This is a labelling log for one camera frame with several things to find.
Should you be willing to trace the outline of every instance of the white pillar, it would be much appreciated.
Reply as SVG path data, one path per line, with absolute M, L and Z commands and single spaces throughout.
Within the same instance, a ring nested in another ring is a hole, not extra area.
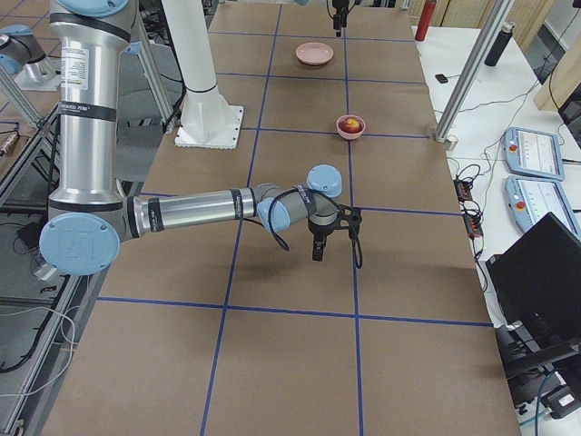
M 200 0 L 162 0 L 187 94 L 179 146 L 236 148 L 243 108 L 220 95 Z

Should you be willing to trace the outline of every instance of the robotic arm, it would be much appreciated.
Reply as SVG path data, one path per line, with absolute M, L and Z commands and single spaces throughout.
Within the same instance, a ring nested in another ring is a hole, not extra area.
M 333 200 L 342 183 L 339 171 L 329 165 L 316 166 L 305 184 L 289 191 L 263 184 L 144 201 L 117 190 L 113 152 L 119 56 L 129 45 L 136 13 L 133 0 L 51 1 L 51 26 L 63 47 L 62 168 L 40 239 L 46 261 L 64 273 L 88 275 L 111 264 L 122 241 L 256 215 L 275 238 L 276 232 L 309 218 L 315 260 L 322 260 L 334 230 L 349 229 L 355 247 L 360 213 Z
M 333 15 L 333 29 L 336 31 L 336 36 L 341 36 L 341 28 L 347 27 L 347 15 L 351 12 L 351 9 L 356 5 L 360 5 L 361 0 L 355 0 L 355 3 L 351 8 L 349 8 L 349 0 L 333 0 L 333 8 L 335 9 L 335 15 Z
M 18 74 L 24 68 L 30 79 L 38 84 L 55 75 L 43 47 L 25 25 L 0 29 L 0 65 L 10 75 Z

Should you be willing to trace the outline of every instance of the blue joint cap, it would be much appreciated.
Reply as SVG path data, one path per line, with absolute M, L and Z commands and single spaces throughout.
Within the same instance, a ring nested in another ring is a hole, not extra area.
M 141 41 L 135 41 L 134 43 L 130 43 L 127 50 L 125 50 L 125 52 L 128 53 L 129 55 L 137 55 L 141 51 L 142 51 L 142 42 Z
M 0 65 L 5 69 L 8 75 L 15 75 L 22 71 L 23 66 L 13 57 L 0 54 Z
M 266 200 L 262 200 L 260 203 L 258 203 L 257 213 L 261 218 L 264 228 L 270 232 L 272 226 L 272 230 L 277 233 L 281 230 L 285 230 L 291 227 L 291 216 L 289 215 L 289 211 L 287 211 L 287 208 L 284 206 L 284 204 L 281 202 L 276 202 L 274 206 L 272 206 L 271 225 L 269 225 L 269 210 L 271 208 L 272 201 L 272 198 L 267 198 Z
M 57 270 L 90 275 L 104 270 L 119 253 L 119 235 L 90 213 L 64 213 L 49 221 L 40 235 L 40 252 Z
M 0 34 L 5 34 L 8 36 L 27 36 L 32 35 L 33 31 L 27 25 L 9 25 L 0 29 Z
M 121 11 L 129 0 L 56 0 L 56 3 L 73 14 L 103 18 Z
M 337 168 L 331 165 L 317 165 L 309 171 L 307 186 L 313 191 L 321 191 L 331 198 L 343 192 L 343 180 Z

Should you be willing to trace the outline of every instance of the pink bowl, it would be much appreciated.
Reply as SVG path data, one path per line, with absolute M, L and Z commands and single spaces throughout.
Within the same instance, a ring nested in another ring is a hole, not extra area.
M 359 124 L 361 124 L 361 130 L 359 132 L 357 132 L 356 134 L 350 134 L 348 132 L 342 131 L 339 127 L 339 123 L 346 120 L 347 118 L 354 118 L 357 121 L 359 121 Z M 340 135 L 340 137 L 343 139 L 347 139 L 348 141 L 352 141 L 354 139 L 359 138 L 363 134 L 363 132 L 365 131 L 365 120 L 363 120 L 363 118 L 361 118 L 360 116 L 356 116 L 356 115 L 347 114 L 347 115 L 340 116 L 339 118 L 337 118 L 337 122 L 335 123 L 335 125 L 337 126 L 337 133 Z

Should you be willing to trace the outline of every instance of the black band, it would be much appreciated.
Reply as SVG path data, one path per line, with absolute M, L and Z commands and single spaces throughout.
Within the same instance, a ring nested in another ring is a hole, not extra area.
M 46 54 L 45 54 L 45 53 L 43 53 L 43 55 L 42 55 L 42 56 L 40 56 L 39 58 L 37 58 L 37 59 L 34 59 L 34 60 L 32 60 L 32 61 L 28 61 L 28 62 L 27 62 L 27 64 L 36 64 L 37 62 L 40 62 L 40 61 L 42 61 L 42 60 L 43 60 L 43 59 L 45 59 L 45 58 L 46 58 Z
M 139 230 L 137 229 L 137 222 L 135 221 L 135 202 L 134 197 L 127 198 L 127 221 L 129 222 L 129 230 L 134 239 L 139 238 Z
M 117 121 L 117 111 L 110 107 L 96 104 L 61 102 L 62 115 L 80 116 L 81 118 L 93 118 L 94 120 Z
M 212 89 L 214 89 L 216 86 L 218 86 L 218 84 L 217 84 L 217 83 L 216 83 L 216 84 L 215 84 L 215 85 L 214 85 L 212 88 L 208 88 L 208 89 L 206 89 L 206 90 L 204 90 L 204 91 L 194 91 L 193 89 L 191 89 L 191 88 L 188 88 L 187 86 L 186 86 L 185 88 L 186 88 L 188 91 L 191 91 L 191 92 L 193 92 L 193 93 L 196 93 L 196 94 L 205 94 L 205 93 L 209 93 L 209 92 L 210 92 Z
M 297 192 L 300 195 L 300 199 L 305 204 L 309 216 L 316 214 L 317 204 L 315 203 L 315 196 L 313 195 L 309 187 L 305 186 L 304 184 L 297 184 L 295 185 L 295 188 L 297 188 Z
M 96 30 L 102 30 L 108 34 L 119 36 L 128 43 L 131 42 L 131 34 L 129 32 L 120 29 L 115 25 L 110 25 L 105 21 L 95 20 L 88 16 L 82 16 L 77 14 L 65 14 L 65 13 L 55 13 L 51 14 L 51 23 L 71 23 L 73 25 L 86 25 Z
M 244 204 L 242 203 L 242 194 L 240 189 L 230 189 L 232 200 L 234 201 L 234 219 L 241 220 L 244 218 Z
M 48 200 L 48 205 L 53 209 L 68 212 L 112 212 L 123 209 L 123 202 L 106 203 L 106 204 L 82 204 L 82 203 L 64 203 L 56 200 Z
M 252 195 L 252 216 L 256 216 L 256 195 L 254 195 L 254 190 L 252 188 L 250 189 Z
M 149 216 L 149 227 L 152 232 L 162 232 L 165 230 L 159 198 L 150 198 L 147 201 L 147 214 Z

